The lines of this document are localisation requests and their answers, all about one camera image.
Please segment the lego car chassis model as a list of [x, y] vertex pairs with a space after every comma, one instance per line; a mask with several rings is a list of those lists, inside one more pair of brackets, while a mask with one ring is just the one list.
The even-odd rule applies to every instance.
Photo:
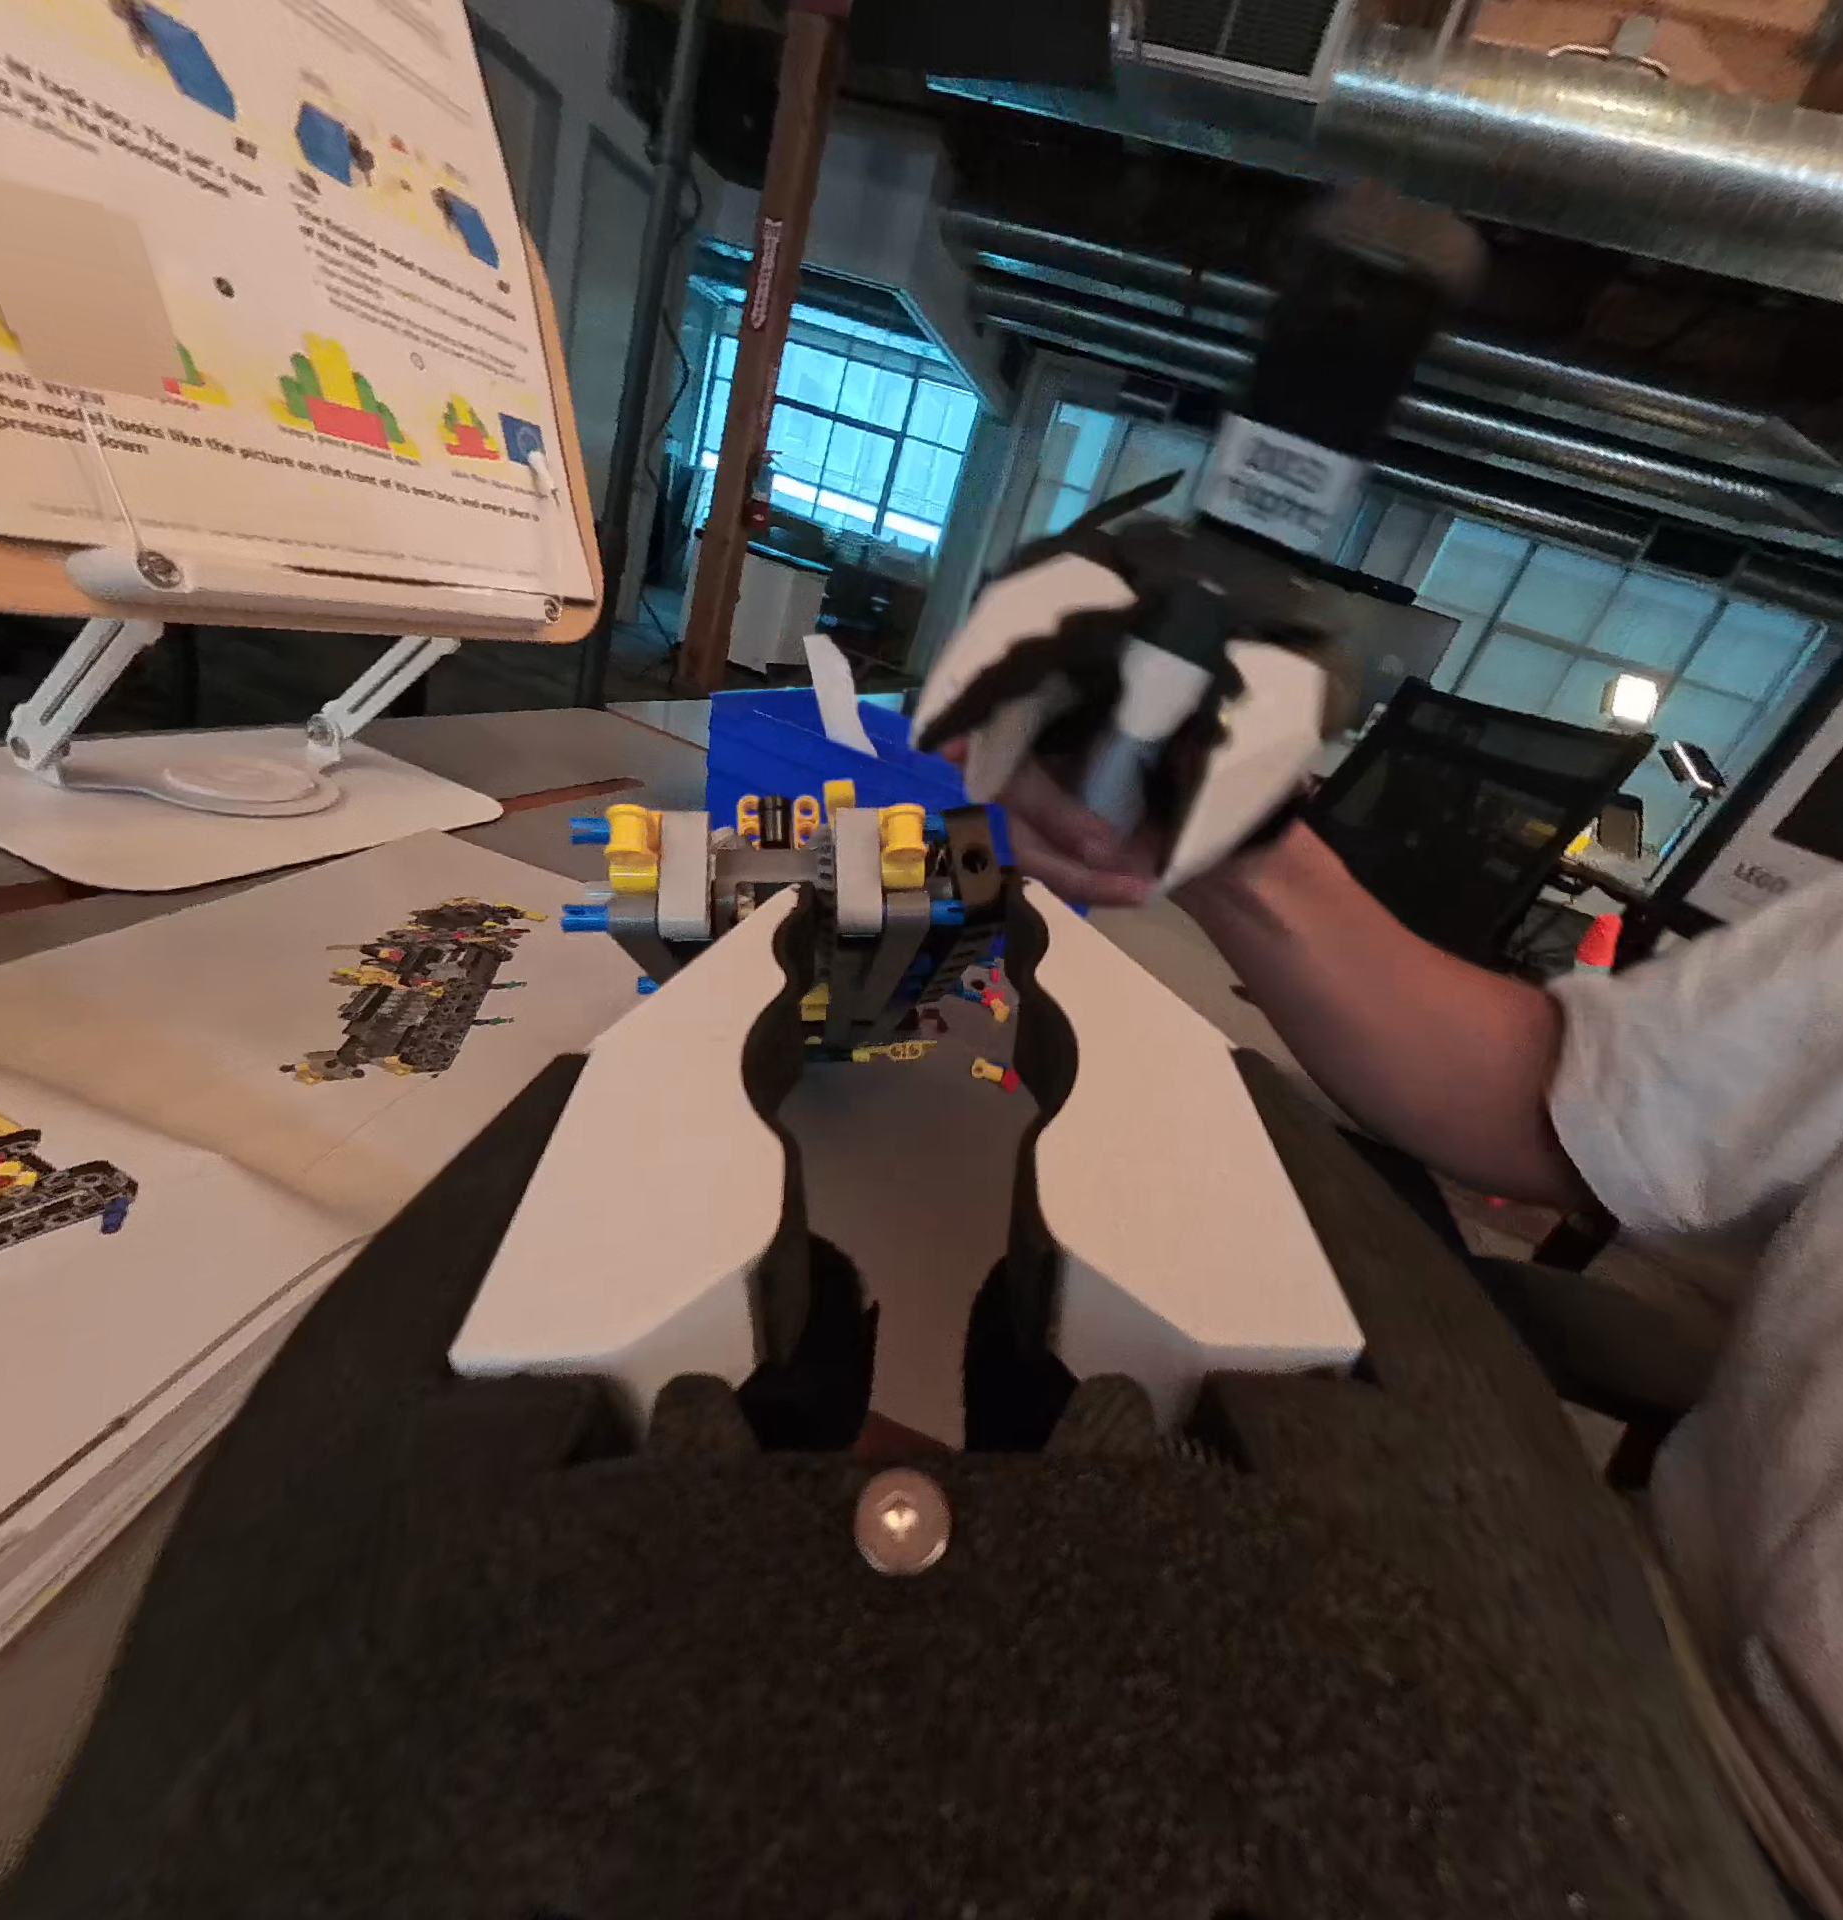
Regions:
[[731, 825], [704, 810], [613, 802], [573, 820], [605, 855], [598, 891], [559, 909], [566, 935], [604, 935], [649, 985], [665, 984], [776, 895], [810, 911], [796, 1033], [813, 1062], [908, 1062], [945, 1038], [949, 1003], [1013, 1018], [997, 820], [977, 802], [862, 802], [745, 791]]

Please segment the scattered small lego pieces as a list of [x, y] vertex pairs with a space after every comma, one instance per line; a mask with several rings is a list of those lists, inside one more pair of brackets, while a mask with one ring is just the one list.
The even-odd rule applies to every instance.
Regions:
[[1023, 1079], [1016, 1070], [1009, 1053], [1016, 1044], [1018, 1018], [1016, 993], [1008, 984], [1005, 963], [1000, 959], [989, 959], [982, 963], [967, 966], [956, 984], [956, 997], [967, 1006], [977, 1006], [979, 1014], [992, 1021], [992, 1027], [979, 1036], [979, 1044], [986, 1044], [989, 1052], [977, 1052], [973, 1056], [973, 1077], [1005, 1092], [1018, 1089]]

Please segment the lego instruction booklet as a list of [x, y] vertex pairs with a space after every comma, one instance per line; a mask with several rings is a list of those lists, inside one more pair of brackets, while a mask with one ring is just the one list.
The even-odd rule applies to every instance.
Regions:
[[366, 1239], [633, 1006], [573, 895], [426, 832], [0, 966], [0, 1651]]

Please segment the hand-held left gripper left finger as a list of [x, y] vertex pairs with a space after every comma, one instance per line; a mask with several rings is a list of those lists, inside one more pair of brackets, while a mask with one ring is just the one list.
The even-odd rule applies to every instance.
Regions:
[[594, 1378], [646, 1430], [715, 1378], [773, 1449], [850, 1449], [880, 1311], [810, 1227], [781, 1109], [803, 1077], [810, 884], [766, 895], [588, 1052], [448, 1362]]

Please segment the white air vent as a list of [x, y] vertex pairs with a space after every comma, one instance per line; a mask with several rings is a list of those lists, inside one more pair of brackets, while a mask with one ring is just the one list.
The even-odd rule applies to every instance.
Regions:
[[1117, 3], [1119, 59], [1310, 99], [1336, 71], [1356, 3]]

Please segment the wooden post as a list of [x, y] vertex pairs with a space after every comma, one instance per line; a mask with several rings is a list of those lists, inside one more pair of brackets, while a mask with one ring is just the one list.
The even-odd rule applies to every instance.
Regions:
[[710, 696], [724, 682], [740, 610], [747, 515], [765, 462], [790, 315], [843, 71], [851, 3], [792, 3], [777, 71], [765, 182], [751, 237], [740, 347], [715, 466], [715, 495], [700, 541], [693, 596], [676, 659], [676, 687]]

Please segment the person's right forearm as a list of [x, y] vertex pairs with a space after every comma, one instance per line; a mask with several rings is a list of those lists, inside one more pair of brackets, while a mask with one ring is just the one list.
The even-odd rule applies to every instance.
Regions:
[[1558, 1213], [1591, 1202], [1550, 1111], [1564, 1016], [1546, 988], [1433, 948], [1302, 821], [1176, 900], [1359, 1127], [1475, 1191]]

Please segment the blue plastic bin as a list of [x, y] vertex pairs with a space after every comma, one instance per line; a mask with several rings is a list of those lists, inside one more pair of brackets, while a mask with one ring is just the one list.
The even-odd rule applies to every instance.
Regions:
[[[933, 926], [943, 810], [975, 802], [962, 765], [923, 754], [912, 720], [859, 702], [880, 758], [825, 739], [809, 687], [731, 690], [710, 700], [706, 821], [710, 922], [719, 940], [760, 922], [776, 895], [803, 891], [846, 941], [896, 922]], [[1035, 907], [1013, 861], [1000, 806], [992, 827], [1009, 866], [1005, 926]]]

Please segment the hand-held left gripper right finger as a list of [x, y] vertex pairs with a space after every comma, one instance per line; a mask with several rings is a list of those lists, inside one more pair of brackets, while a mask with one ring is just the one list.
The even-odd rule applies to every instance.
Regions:
[[1041, 883], [1009, 884], [1005, 976], [1033, 1118], [963, 1441], [1044, 1444], [1101, 1377], [1166, 1430], [1214, 1377], [1353, 1377], [1364, 1332], [1220, 1029]]

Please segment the metal air duct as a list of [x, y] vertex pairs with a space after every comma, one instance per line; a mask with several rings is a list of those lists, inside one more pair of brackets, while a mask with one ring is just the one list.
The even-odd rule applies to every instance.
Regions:
[[1315, 153], [1493, 224], [1843, 306], [1843, 115], [1641, 59], [1356, 31]]

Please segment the person's right hand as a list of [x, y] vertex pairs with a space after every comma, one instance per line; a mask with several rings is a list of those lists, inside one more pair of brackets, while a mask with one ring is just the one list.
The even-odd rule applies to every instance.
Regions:
[[1000, 794], [1016, 866], [1069, 907], [1146, 907], [1166, 895], [1158, 855], [1093, 814], [1044, 758], [1023, 758]]

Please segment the white paper slip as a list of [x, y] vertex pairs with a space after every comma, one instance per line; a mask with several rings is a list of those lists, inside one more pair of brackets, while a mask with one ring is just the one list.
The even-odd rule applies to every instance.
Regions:
[[854, 672], [833, 637], [822, 631], [805, 634], [803, 660], [810, 674], [813, 704], [825, 739], [850, 754], [880, 758], [880, 747], [859, 715]]

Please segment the white cabinet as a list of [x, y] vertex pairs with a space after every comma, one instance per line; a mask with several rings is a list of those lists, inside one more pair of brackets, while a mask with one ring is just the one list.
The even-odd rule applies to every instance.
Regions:
[[755, 681], [805, 667], [805, 637], [818, 626], [833, 569], [766, 541], [743, 552], [727, 674]]

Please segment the black monitor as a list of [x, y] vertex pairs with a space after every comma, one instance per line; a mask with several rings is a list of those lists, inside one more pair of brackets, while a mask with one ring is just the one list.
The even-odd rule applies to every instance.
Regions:
[[1404, 929], [1493, 966], [1581, 829], [1658, 737], [1581, 730], [1407, 681], [1304, 820]]

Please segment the printed marker board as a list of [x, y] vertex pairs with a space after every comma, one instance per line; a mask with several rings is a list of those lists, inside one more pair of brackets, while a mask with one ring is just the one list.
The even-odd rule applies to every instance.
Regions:
[[1843, 739], [1798, 754], [1693, 879], [1688, 903], [1740, 922], [1843, 869]]

